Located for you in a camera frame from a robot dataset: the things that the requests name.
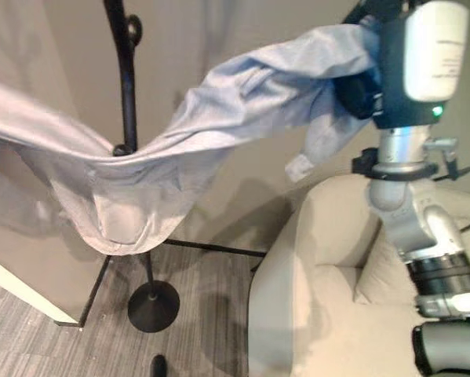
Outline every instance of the gray carpet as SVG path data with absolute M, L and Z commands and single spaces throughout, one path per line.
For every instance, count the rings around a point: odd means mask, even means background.
M 152 260 L 155 277 L 181 300 L 175 322 L 157 334 L 126 316 L 145 281 L 137 257 L 111 260 L 82 331 L 58 327 L 0 288 L 0 377 L 148 377 L 157 353 L 170 377 L 245 377 L 250 267 L 260 259 L 162 245 Z

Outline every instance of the stand base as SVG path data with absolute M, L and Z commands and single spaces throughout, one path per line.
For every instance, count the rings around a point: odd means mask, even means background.
M 133 292 L 128 303 L 128 318 L 142 332 L 159 332 L 169 327 L 179 313 L 180 299 L 176 289 L 165 281 L 154 281 L 155 297 L 151 285 L 146 283 Z

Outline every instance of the beige wall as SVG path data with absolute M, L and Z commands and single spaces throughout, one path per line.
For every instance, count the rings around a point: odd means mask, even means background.
M 338 23 L 355 0 L 127 0 L 144 37 L 136 52 L 140 143 L 168 123 L 187 88 L 207 68 L 238 53 Z M 118 69 L 102 1 L 45 2 L 57 49 L 82 121 L 120 142 Z M 461 138 L 461 165 L 470 164 L 470 51 L 456 98 L 435 135 Z M 349 172 L 350 159 L 377 144 L 368 126 L 311 177 L 293 184 L 284 166 L 301 146 L 304 130 L 244 145 L 222 166 L 212 188 L 173 237 L 267 250 L 303 193 L 331 175 Z M 452 185 L 470 192 L 470 177 Z
M 78 116 L 40 1 L 0 0 L 0 82 Z M 45 187 L 14 154 L 0 155 L 0 170 L 37 200 L 48 200 Z M 68 224 L 43 236 L 0 225 L 0 265 L 75 320 L 103 261 Z

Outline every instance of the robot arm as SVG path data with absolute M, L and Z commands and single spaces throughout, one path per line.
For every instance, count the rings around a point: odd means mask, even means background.
M 420 372 L 470 375 L 470 261 L 435 198 L 430 177 L 438 168 L 427 161 L 440 150 L 450 176 L 459 176 L 456 139 L 432 138 L 430 130 L 457 86 L 468 10 L 448 1 L 365 0 L 345 22 L 367 15 L 381 22 L 381 85 L 367 72 L 335 80 L 341 103 L 381 131 L 379 148 L 363 151 L 353 170 L 372 178 L 367 200 L 406 263 L 419 313 L 439 319 L 414 329 Z

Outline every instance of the black tripod stand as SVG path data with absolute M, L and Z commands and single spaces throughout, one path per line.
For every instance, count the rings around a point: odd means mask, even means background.
M 104 7 L 118 52 L 125 138 L 124 144 L 115 147 L 113 156 L 127 156 L 137 150 L 133 53 L 142 38 L 142 24 L 135 15 L 125 16 L 122 0 L 104 0 Z M 176 319 L 180 306 L 179 295 L 169 283 L 154 280 L 150 251 L 144 253 L 144 258 L 148 282 L 133 292 L 128 304 L 128 317 L 132 325 L 143 332 L 159 332 Z M 153 359 L 151 376 L 166 377 L 166 360 L 163 355 Z

